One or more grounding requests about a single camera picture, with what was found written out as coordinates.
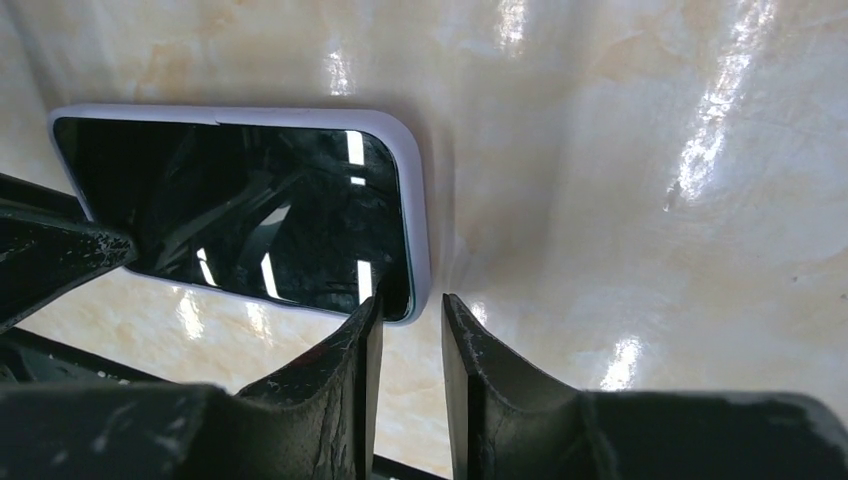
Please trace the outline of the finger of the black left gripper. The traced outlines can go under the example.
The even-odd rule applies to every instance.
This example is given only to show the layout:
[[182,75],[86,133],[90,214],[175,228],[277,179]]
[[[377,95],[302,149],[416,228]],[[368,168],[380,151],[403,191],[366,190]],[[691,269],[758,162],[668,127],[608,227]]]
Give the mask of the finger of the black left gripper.
[[1,330],[138,258],[130,234],[89,220],[77,197],[1,176]]

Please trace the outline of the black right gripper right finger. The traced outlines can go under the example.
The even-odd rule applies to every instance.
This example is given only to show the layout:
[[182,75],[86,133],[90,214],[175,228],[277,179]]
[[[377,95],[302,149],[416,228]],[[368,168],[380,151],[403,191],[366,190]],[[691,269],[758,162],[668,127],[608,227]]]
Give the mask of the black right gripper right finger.
[[442,298],[457,479],[843,479],[847,431],[784,392],[592,391],[537,368]]

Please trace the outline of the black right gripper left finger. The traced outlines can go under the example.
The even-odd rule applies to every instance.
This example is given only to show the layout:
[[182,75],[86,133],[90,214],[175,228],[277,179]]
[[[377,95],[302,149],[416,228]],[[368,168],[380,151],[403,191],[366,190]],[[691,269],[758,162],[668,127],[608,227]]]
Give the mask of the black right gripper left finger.
[[236,394],[20,330],[1,338],[5,479],[365,479],[383,302]]

